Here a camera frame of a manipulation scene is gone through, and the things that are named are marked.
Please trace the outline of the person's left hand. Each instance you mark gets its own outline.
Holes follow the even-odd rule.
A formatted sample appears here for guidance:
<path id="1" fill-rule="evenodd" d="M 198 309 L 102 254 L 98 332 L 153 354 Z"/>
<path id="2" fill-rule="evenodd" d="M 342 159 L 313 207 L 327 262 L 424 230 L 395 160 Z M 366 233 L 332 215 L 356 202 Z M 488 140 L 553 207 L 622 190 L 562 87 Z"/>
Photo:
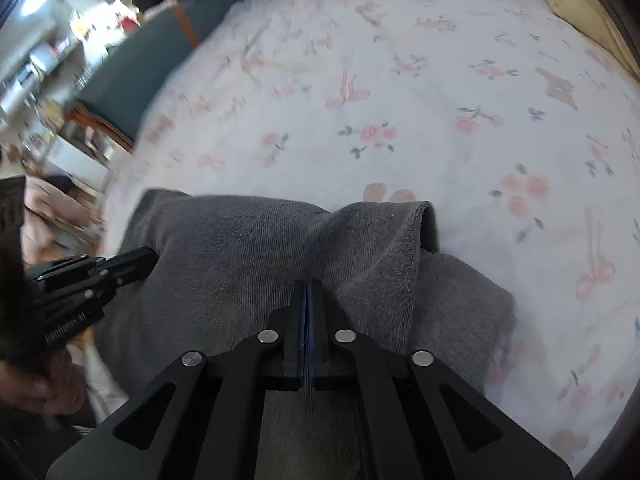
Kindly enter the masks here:
<path id="1" fill-rule="evenodd" d="M 0 394 L 2 405 L 26 413 L 73 415 L 85 402 L 86 386 L 70 352 L 62 349 L 52 356 L 43 376 L 2 361 Z"/>

